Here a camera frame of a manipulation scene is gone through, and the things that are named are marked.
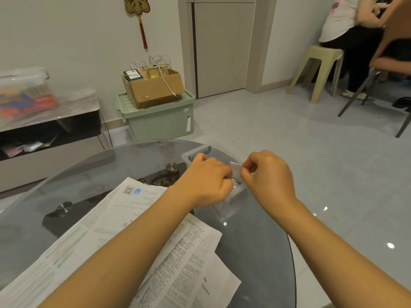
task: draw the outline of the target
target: qr code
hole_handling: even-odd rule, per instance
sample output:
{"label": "qr code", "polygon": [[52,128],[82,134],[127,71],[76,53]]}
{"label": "qr code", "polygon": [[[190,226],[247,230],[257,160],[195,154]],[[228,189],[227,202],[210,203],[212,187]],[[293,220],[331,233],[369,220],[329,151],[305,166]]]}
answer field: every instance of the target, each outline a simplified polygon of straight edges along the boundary
{"label": "qr code", "polygon": [[131,195],[131,192],[133,191],[133,187],[127,186],[126,189],[123,191],[123,193],[126,193],[128,195]]}

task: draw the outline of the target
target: stack of papers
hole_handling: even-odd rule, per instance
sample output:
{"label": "stack of papers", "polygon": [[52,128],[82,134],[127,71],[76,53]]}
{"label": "stack of papers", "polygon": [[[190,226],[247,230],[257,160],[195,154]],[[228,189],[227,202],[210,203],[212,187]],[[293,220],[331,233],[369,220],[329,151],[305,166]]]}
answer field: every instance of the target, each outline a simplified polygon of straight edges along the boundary
{"label": "stack of papers", "polygon": [[[127,178],[0,292],[0,307],[37,307],[166,189]],[[188,214],[154,261],[130,307],[228,306],[241,282],[215,254],[221,236]]]}

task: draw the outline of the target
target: brown box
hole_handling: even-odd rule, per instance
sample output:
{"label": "brown box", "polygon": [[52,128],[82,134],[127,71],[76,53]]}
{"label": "brown box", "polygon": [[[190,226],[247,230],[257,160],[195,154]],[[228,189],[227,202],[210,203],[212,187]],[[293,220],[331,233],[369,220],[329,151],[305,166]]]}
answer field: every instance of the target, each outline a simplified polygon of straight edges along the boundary
{"label": "brown box", "polygon": [[[180,73],[168,68],[161,68],[164,80],[175,94],[184,93],[184,86]],[[148,70],[140,71],[144,79],[129,82],[123,74],[121,75],[126,88],[127,96],[134,102],[137,109],[148,108],[155,105],[170,103],[178,98],[168,89],[160,70],[157,67],[148,67]]]}

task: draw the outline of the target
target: white t-shirt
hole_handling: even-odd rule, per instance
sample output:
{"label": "white t-shirt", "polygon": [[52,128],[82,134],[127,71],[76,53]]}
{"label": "white t-shirt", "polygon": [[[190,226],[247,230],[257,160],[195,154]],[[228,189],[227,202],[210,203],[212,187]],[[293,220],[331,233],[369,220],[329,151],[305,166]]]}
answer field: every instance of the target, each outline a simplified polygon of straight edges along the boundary
{"label": "white t-shirt", "polygon": [[355,26],[358,3],[361,0],[335,0],[323,26],[320,42],[338,38]]}

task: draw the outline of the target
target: white wall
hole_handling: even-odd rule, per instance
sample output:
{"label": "white wall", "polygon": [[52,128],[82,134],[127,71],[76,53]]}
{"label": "white wall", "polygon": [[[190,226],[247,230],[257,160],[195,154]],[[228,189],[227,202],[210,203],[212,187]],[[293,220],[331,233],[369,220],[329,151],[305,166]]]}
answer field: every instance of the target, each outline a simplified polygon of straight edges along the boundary
{"label": "white wall", "polygon": [[277,0],[262,84],[293,77],[335,0]]}
{"label": "white wall", "polygon": [[177,0],[149,3],[146,52],[124,0],[0,0],[0,70],[46,67],[56,92],[92,86],[104,118],[115,119],[121,72],[131,62],[166,54],[184,75]]}

